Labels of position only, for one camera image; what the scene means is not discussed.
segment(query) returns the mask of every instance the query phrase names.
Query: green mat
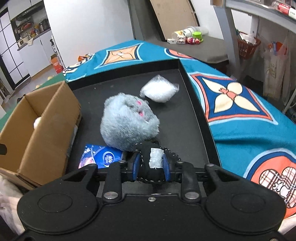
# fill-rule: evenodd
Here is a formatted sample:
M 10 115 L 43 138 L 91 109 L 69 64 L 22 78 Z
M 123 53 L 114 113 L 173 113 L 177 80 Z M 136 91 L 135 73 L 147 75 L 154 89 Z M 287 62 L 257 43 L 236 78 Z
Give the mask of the green mat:
M 58 75 L 56 75 L 55 77 L 53 77 L 52 79 L 46 81 L 43 85 L 41 85 L 39 88 L 45 87 L 45 86 L 49 86 L 52 84 L 55 84 L 57 82 L 66 80 L 63 73 L 59 73 Z M 2 119 L 0 119 L 0 131 L 3 129 L 6 121 L 8 120 L 8 118 L 10 117 L 11 113 L 13 112 L 14 108 L 17 106 L 17 104 L 15 103 L 15 105 L 13 106 L 13 108 L 11 108 L 10 110 L 8 110 L 6 112 L 6 114 L 2 117 Z

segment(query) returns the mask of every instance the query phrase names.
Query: tissue pack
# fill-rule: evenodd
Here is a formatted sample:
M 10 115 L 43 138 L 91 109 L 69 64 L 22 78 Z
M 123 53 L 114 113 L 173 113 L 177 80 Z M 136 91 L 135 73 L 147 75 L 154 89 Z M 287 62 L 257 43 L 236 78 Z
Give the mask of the tissue pack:
M 115 161 L 122 160 L 123 152 L 109 146 L 86 145 L 78 168 L 95 163 L 98 168 L 109 167 Z

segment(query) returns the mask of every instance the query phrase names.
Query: white cloth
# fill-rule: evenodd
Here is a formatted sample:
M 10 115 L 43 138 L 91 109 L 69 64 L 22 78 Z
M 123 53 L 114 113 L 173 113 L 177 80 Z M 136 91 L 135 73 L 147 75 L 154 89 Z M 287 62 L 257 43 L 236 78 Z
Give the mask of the white cloth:
M 28 45 L 32 45 L 33 44 L 33 38 L 31 38 L 27 43 L 28 43 Z
M 279 227 L 279 232 L 284 235 L 295 226 L 296 226 L 296 214 L 288 218 L 285 218 L 282 221 L 281 226 Z
M 0 216 L 17 234 L 25 231 L 17 215 L 17 204 L 21 197 L 17 187 L 0 175 Z

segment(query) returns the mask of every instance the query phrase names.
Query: blue blanket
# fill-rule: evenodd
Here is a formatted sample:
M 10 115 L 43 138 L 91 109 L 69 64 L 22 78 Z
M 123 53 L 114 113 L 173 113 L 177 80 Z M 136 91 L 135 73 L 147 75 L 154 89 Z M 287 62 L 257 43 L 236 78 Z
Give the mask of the blue blanket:
M 127 65 L 178 58 L 211 128 L 221 166 L 277 192 L 296 213 L 296 125 L 252 90 L 174 50 L 132 40 L 68 67 L 68 82 Z

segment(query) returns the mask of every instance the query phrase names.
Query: orange box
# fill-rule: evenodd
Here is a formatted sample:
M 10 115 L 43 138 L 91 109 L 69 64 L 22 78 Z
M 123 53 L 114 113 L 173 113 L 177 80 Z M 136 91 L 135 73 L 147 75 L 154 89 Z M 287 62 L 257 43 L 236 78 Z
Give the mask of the orange box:
M 52 65 L 54 66 L 54 69 L 56 70 L 56 73 L 59 74 L 60 72 L 63 71 L 63 66 L 60 65 L 57 56 L 52 56 L 52 59 L 50 61 Z

